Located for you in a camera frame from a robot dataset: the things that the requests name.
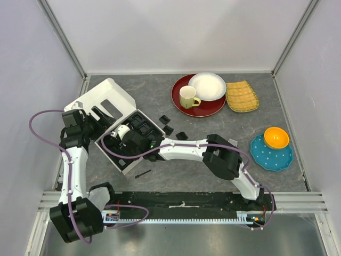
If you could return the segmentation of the white clipper kit box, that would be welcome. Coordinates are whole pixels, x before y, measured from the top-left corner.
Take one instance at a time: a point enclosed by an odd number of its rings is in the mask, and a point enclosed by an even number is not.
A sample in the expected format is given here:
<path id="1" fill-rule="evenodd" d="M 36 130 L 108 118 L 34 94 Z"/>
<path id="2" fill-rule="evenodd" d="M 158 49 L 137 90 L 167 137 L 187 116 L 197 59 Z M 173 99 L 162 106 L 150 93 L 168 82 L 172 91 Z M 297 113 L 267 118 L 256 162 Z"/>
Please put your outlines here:
<path id="1" fill-rule="evenodd" d="M 116 122 L 110 127 L 103 127 L 98 123 L 99 117 L 91 110 L 94 106 L 98 107 L 105 114 L 116 119 Z M 160 137 L 165 138 L 165 132 L 150 118 L 147 117 L 137 106 L 135 99 L 122 89 L 112 78 L 107 78 L 78 99 L 68 104 L 64 111 L 84 110 L 95 128 L 95 133 L 91 136 L 94 144 L 106 155 L 109 161 L 117 168 L 119 172 L 126 175 L 135 167 L 142 158 L 123 159 L 125 166 L 120 166 L 120 158 L 110 155 L 102 145 L 104 141 L 107 148 L 111 150 L 111 139 L 117 136 L 115 129 L 124 124 L 137 130 L 144 125 L 147 129 L 157 129 Z"/>

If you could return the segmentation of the small oil bottle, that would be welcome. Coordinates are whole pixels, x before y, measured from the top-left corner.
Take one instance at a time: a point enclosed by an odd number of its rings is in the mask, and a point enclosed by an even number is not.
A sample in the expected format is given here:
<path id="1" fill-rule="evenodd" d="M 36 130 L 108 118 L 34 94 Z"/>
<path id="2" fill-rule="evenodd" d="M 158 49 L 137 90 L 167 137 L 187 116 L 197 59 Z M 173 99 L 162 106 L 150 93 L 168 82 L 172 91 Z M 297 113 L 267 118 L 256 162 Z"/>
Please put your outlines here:
<path id="1" fill-rule="evenodd" d="M 125 166 L 126 165 L 126 162 L 123 159 L 120 159 L 118 161 L 118 163 L 119 163 L 120 166 Z"/>

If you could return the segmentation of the black cleaning brush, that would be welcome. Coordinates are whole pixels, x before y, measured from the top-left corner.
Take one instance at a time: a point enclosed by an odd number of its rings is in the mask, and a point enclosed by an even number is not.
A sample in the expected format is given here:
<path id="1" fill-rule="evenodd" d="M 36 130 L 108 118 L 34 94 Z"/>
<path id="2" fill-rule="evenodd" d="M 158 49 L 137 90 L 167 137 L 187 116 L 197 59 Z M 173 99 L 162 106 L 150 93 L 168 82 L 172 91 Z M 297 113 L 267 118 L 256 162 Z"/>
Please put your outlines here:
<path id="1" fill-rule="evenodd" d="M 136 175 L 135 178 L 138 179 L 139 177 L 141 177 L 141 176 L 143 176 L 143 175 L 145 175 L 145 174 L 147 174 L 147 173 L 149 173 L 149 172 L 151 172 L 151 171 L 152 171 L 152 170 L 147 170 L 147 171 L 145 171 L 145 172 L 143 172 L 143 173 L 140 173 L 140 174 Z"/>

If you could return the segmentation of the black comb guard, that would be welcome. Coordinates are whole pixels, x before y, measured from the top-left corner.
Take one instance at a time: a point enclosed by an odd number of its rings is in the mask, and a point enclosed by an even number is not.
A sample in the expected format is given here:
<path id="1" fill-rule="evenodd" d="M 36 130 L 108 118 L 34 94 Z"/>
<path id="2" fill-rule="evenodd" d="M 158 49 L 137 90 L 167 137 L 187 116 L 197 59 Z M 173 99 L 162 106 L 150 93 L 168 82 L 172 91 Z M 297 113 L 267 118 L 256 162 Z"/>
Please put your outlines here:
<path id="1" fill-rule="evenodd" d="M 179 132 L 176 135 L 177 140 L 187 140 L 188 136 L 185 132 Z"/>
<path id="2" fill-rule="evenodd" d="M 160 118 L 159 118 L 159 121 L 164 124 L 164 125 L 167 125 L 171 119 L 168 118 L 166 115 L 162 115 Z"/>
<path id="3" fill-rule="evenodd" d="M 165 125 L 163 127 L 163 131 L 165 132 L 166 135 L 171 135 L 174 131 L 174 129 L 168 125 Z"/>

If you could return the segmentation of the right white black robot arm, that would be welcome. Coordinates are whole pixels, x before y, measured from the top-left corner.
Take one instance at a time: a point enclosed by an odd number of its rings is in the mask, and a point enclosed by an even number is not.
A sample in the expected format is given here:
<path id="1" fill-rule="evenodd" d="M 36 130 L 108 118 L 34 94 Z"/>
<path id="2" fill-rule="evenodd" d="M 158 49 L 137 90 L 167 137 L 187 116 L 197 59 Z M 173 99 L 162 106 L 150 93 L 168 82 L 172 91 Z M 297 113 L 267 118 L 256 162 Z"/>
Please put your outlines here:
<path id="1" fill-rule="evenodd" d="M 183 159 L 204 163 L 214 176 L 229 180 L 238 188 L 248 209 L 256 210 L 263 204 L 260 184 L 248 175 L 242 151 L 217 134 L 202 140 L 172 140 L 121 125 L 102 142 L 111 155 L 122 159 L 143 157 L 151 162 Z"/>

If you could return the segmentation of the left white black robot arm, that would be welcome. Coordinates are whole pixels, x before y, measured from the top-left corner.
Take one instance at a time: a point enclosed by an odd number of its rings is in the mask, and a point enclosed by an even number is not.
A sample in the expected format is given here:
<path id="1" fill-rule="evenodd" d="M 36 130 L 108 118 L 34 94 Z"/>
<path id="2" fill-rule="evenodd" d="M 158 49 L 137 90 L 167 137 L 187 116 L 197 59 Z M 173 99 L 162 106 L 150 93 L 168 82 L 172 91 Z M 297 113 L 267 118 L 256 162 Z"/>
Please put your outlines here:
<path id="1" fill-rule="evenodd" d="M 109 182 L 86 189 L 88 148 L 103 127 L 80 108 L 62 113 L 64 128 L 59 147 L 63 158 L 63 184 L 58 204 L 50 208 L 50 219 L 65 243 L 82 240 L 90 243 L 103 232 L 102 211 L 111 210 L 117 197 Z"/>

